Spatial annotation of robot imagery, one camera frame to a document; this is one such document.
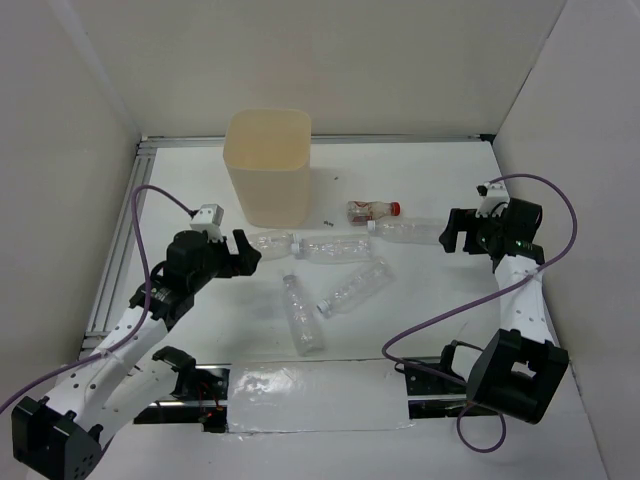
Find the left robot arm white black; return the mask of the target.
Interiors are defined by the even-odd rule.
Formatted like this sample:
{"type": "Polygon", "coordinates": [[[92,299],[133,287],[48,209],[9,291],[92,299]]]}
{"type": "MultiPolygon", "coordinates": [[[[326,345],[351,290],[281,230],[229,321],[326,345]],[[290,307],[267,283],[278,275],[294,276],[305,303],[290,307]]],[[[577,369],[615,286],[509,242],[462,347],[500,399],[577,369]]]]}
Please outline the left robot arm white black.
{"type": "Polygon", "coordinates": [[[40,399],[25,396],[11,412],[14,458],[47,479],[85,479],[116,433],[150,404],[193,400],[221,377],[162,340],[213,279],[251,276],[260,253],[236,230],[236,253],[224,239],[181,231],[164,261],[131,297],[110,334],[70,375],[40,399]]]}

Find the clear bottle diagonal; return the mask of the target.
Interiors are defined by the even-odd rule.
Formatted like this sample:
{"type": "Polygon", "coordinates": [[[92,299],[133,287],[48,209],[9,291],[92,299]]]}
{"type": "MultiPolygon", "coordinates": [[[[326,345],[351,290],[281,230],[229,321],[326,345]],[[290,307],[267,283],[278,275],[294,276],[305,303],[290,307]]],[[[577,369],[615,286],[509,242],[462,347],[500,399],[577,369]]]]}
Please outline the clear bottle diagonal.
{"type": "Polygon", "coordinates": [[[331,288],[316,304],[317,311],[326,319],[346,314],[377,295],[390,285],[396,276],[382,257],[363,263],[331,288]]]}

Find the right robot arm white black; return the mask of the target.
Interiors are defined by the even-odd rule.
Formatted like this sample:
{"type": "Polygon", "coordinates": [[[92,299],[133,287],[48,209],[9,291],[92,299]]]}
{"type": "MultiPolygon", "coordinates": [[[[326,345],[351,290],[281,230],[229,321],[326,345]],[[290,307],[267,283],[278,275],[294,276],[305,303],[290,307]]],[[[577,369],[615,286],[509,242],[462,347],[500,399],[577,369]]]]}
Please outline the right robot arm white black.
{"type": "Polygon", "coordinates": [[[466,385],[468,401],[521,421],[536,424],[546,412],[569,364],[558,347],[545,313],[542,294],[544,253],[533,240],[541,206],[524,200],[488,200],[480,210],[451,210],[439,241],[456,249],[486,254],[502,296],[497,333],[482,350],[453,344],[436,379],[448,392],[466,385]]]}

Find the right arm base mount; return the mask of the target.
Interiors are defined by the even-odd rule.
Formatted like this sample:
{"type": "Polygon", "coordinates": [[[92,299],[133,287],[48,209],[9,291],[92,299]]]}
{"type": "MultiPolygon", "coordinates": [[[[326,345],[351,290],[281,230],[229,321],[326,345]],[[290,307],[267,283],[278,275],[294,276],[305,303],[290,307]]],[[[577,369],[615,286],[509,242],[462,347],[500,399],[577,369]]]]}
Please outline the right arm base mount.
{"type": "MultiPolygon", "coordinates": [[[[453,340],[443,348],[438,358],[418,357],[408,358],[408,361],[466,382],[452,368],[452,365],[456,364],[460,371],[467,373],[469,369],[463,363],[467,359],[474,363],[481,352],[481,347],[465,341],[453,340]]],[[[401,363],[396,363],[394,369],[404,377],[410,419],[454,418],[467,406],[464,385],[401,363]]]]}

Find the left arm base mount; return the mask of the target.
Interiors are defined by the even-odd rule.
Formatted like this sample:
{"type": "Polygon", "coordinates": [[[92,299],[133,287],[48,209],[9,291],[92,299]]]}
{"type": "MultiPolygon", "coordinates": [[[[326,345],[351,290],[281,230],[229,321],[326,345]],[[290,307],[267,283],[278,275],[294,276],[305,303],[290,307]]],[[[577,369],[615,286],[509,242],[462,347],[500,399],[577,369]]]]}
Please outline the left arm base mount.
{"type": "Polygon", "coordinates": [[[171,346],[158,349],[151,362],[168,366],[177,375],[175,386],[139,413],[135,425],[198,424],[204,432],[227,432],[229,365],[197,364],[191,355],[171,346]]]}

